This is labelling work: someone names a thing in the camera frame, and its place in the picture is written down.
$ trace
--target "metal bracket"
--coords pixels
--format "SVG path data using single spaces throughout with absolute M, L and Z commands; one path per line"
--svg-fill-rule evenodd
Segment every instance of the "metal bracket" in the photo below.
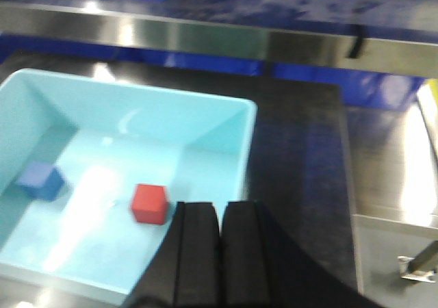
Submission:
M 410 279 L 412 281 L 425 283 L 436 283 L 436 270 L 429 270 L 427 272 L 424 272 L 423 270 L 416 270 L 414 272 L 409 272 L 409 263 L 415 258 L 405 257 L 404 255 L 401 255 L 397 257 L 397 259 L 398 267 L 400 269 L 400 277 L 402 279 Z

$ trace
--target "stainless steel counter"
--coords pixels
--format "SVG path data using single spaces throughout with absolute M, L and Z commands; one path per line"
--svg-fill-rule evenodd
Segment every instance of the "stainless steel counter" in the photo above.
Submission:
M 348 128 L 357 213 L 438 228 L 437 163 L 418 104 L 349 107 Z
M 0 0 L 0 30 L 436 77 L 437 1 Z
M 264 201 L 303 249 L 356 288 L 349 172 L 344 161 L 346 120 L 335 86 L 26 52 L 16 53 L 0 66 L 0 79 L 25 67 L 256 102 L 259 111 L 248 163 L 248 198 Z M 54 305 L 60 298 L 67 298 L 67 307 L 79 302 L 53 289 L 0 280 L 1 308 L 11 302 L 36 303 L 43 294 Z M 95 307 L 94 302 L 78 300 L 78 307 Z

